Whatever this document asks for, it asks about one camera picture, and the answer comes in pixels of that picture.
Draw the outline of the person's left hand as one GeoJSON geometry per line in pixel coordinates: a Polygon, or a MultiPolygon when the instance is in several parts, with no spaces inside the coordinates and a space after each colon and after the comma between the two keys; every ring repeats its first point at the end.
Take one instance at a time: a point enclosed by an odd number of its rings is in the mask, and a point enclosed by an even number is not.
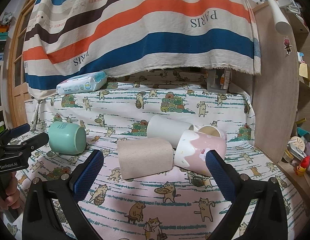
{"type": "Polygon", "coordinates": [[[7,198],[3,200],[0,197],[0,212],[8,210],[9,207],[12,209],[18,209],[21,206],[20,191],[18,190],[18,180],[15,177],[16,171],[11,172],[11,179],[9,185],[6,188],[7,198]]]}

